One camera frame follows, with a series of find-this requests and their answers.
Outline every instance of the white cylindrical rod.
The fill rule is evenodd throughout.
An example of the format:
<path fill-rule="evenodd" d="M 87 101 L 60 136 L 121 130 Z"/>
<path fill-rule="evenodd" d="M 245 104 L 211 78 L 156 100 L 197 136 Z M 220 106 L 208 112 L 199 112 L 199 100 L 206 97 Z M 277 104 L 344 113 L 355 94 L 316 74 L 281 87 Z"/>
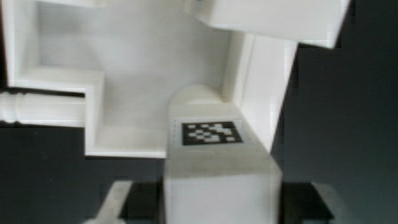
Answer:
<path fill-rule="evenodd" d="M 0 94 L 0 120 L 23 124 L 83 127 L 85 99 L 41 94 Z"/>

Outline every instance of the white plastic part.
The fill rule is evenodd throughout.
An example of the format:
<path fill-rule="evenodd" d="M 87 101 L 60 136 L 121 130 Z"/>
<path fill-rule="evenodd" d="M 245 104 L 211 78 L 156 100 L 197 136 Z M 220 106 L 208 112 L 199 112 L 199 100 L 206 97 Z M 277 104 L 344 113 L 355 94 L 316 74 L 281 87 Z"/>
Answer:
<path fill-rule="evenodd" d="M 199 86 L 186 87 L 174 99 L 197 90 Z M 199 96 L 211 95 L 204 87 L 201 91 Z M 275 224 L 281 170 L 240 109 L 231 103 L 170 104 L 169 119 L 163 182 L 167 223 Z M 243 143 L 183 145 L 181 124 L 217 121 L 234 121 L 240 125 Z"/>
<path fill-rule="evenodd" d="M 215 28 L 334 47 L 350 0 L 186 0 Z"/>
<path fill-rule="evenodd" d="M 272 149 L 297 42 L 234 33 L 222 94 L 238 106 L 266 150 Z"/>
<path fill-rule="evenodd" d="M 0 94 L 0 120 L 9 123 L 83 127 L 85 99 L 39 94 Z"/>
<path fill-rule="evenodd" d="M 362 224 L 362 221 L 357 219 L 350 211 L 334 187 L 316 182 L 312 183 L 312 185 L 334 215 L 330 224 Z"/>
<path fill-rule="evenodd" d="M 108 0 L 35 0 L 35 1 L 92 8 L 106 6 L 108 3 Z"/>
<path fill-rule="evenodd" d="M 85 222 L 85 224 L 124 224 L 124 220 L 119 219 L 119 215 L 131 186 L 133 186 L 131 181 L 113 182 L 108 190 L 108 195 L 103 201 L 103 206 L 98 212 L 98 216 Z"/>
<path fill-rule="evenodd" d="M 167 104 L 172 94 L 190 84 L 209 86 L 213 93 L 197 98 L 201 90 L 192 91 L 174 101 L 218 103 L 222 98 L 213 95 L 224 89 L 222 97 L 241 110 L 270 150 L 295 41 L 302 41 L 304 34 L 318 35 L 320 27 L 334 27 L 332 36 L 337 34 L 348 0 L 186 1 L 188 5 L 215 3 L 215 8 L 192 11 L 197 16 L 209 12 L 229 19 L 231 10 L 245 15 L 245 10 L 261 11 L 266 3 L 266 10 L 275 10 L 266 16 L 286 19 L 282 22 L 268 19 L 265 24 L 282 24 L 272 27 L 291 30 L 298 36 L 282 37 L 293 41 L 259 36 L 261 32 L 233 33 L 231 44 L 229 32 L 211 29 L 183 14 L 179 0 L 119 0 L 101 9 L 67 6 L 103 6 L 99 0 L 44 1 L 2 2 L 9 86 L 85 93 L 85 155 L 165 158 Z M 311 21 L 298 32 L 291 16 L 307 13 L 311 17 L 316 10 L 325 12 L 318 20 L 298 17 L 302 23 Z M 279 36 L 272 30 L 266 34 Z M 101 71 L 106 71 L 106 85 Z"/>

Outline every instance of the dark gray surface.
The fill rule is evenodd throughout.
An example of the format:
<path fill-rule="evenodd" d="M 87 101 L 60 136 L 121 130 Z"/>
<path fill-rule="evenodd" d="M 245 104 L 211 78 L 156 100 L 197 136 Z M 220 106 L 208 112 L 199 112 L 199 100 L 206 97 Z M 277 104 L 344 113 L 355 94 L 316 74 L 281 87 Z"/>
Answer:
<path fill-rule="evenodd" d="M 0 223 L 78 224 L 113 180 L 154 182 L 161 161 L 83 158 L 83 131 L 0 129 Z"/>
<path fill-rule="evenodd" d="M 357 0 L 341 48 L 298 50 L 273 145 L 284 179 L 332 184 L 369 224 L 398 218 L 396 9 Z M 80 223 L 112 181 L 161 175 L 160 161 L 83 158 L 78 129 L 2 128 L 0 148 L 0 223 Z"/>
<path fill-rule="evenodd" d="M 284 180 L 332 184 L 369 224 L 398 220 L 396 9 L 355 1 L 341 48 L 298 50 L 273 145 Z"/>

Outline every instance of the white block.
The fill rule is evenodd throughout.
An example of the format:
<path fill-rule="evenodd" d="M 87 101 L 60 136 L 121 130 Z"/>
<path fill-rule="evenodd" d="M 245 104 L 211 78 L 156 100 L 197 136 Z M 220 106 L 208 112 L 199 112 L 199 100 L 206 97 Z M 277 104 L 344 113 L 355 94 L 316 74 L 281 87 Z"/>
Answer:
<path fill-rule="evenodd" d="M 35 1 L 92 8 L 106 6 L 108 3 L 108 0 L 35 0 Z"/>
<path fill-rule="evenodd" d="M 332 48 L 350 0 L 186 0 L 186 12 L 215 28 Z"/>
<path fill-rule="evenodd" d="M 238 106 L 266 150 L 272 149 L 297 42 L 233 34 L 222 95 Z"/>
<path fill-rule="evenodd" d="M 277 224 L 281 171 L 266 151 L 188 153 L 167 159 L 167 223 Z"/>

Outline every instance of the white panel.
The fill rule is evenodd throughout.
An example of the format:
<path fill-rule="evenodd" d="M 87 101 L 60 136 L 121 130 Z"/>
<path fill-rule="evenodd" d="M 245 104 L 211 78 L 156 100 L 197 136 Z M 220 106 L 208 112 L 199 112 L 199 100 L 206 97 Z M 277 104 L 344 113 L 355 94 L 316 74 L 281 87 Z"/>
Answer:
<path fill-rule="evenodd" d="M 103 7 L 106 6 L 108 0 L 35 0 L 55 4 L 64 4 L 78 7 Z"/>
<path fill-rule="evenodd" d="M 256 35 L 233 32 L 225 76 L 222 83 L 222 97 L 236 105 L 241 104 L 247 69 L 250 65 L 250 55 Z"/>
<path fill-rule="evenodd" d="M 165 158 L 165 149 L 165 131 L 105 126 L 98 133 L 96 148 L 85 149 L 85 155 Z"/>
<path fill-rule="evenodd" d="M 195 92 L 197 88 L 186 88 L 183 96 L 188 90 Z M 275 224 L 282 175 L 240 109 L 231 103 L 172 104 L 169 119 L 167 223 Z M 217 141 L 190 135 L 206 136 L 206 132 L 218 136 Z M 227 142 L 225 136 L 241 141 Z"/>
<path fill-rule="evenodd" d="M 32 0 L 2 1 L 9 86 L 39 64 L 37 7 Z"/>
<path fill-rule="evenodd" d="M 284 102 L 297 43 L 256 36 L 240 109 L 270 151 Z"/>
<path fill-rule="evenodd" d="M 190 84 L 220 89 L 229 32 L 183 12 L 181 0 L 113 0 L 96 10 L 39 4 L 41 59 L 106 72 L 106 126 L 167 130 L 167 105 Z"/>
<path fill-rule="evenodd" d="M 334 47 L 350 0 L 188 0 L 186 11 L 220 29 Z"/>

